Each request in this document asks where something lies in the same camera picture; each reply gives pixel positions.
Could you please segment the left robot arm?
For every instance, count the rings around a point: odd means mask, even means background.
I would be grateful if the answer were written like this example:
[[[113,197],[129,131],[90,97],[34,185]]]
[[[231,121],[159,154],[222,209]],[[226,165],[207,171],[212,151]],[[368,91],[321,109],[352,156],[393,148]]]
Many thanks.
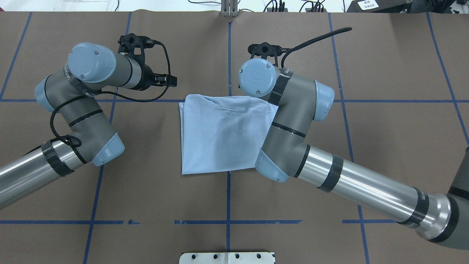
[[[150,86],[177,86],[168,72],[154,73],[145,50],[162,42],[129,34],[119,39],[118,52],[93,43],[72,48],[62,70],[35,88],[38,104],[51,113],[54,138],[1,168],[1,208],[72,174],[91,162],[101,166],[121,155],[125,146],[95,100],[107,86],[144,91]]]

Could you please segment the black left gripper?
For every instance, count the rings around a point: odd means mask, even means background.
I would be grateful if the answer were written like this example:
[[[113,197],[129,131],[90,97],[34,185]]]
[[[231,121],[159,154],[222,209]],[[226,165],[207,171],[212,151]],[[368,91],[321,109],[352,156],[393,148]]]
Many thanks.
[[[145,91],[150,86],[177,87],[178,78],[170,74],[154,74],[148,65],[142,67],[142,75],[136,91]]]

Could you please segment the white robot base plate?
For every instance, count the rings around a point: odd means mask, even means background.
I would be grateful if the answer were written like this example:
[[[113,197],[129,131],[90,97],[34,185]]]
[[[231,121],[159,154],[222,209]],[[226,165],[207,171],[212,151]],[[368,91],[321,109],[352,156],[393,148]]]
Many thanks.
[[[179,264],[275,264],[271,252],[209,252],[184,253]]]

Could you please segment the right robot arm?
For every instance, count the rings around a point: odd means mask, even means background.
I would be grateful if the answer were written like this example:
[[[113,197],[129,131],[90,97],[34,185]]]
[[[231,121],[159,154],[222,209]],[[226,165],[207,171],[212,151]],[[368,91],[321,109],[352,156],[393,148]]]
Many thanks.
[[[276,182],[290,177],[369,207],[412,228],[437,245],[468,249],[468,152],[447,194],[429,194],[305,143],[313,121],[326,118],[335,99],[332,88],[261,58],[246,61],[239,87],[278,107],[255,162]]]

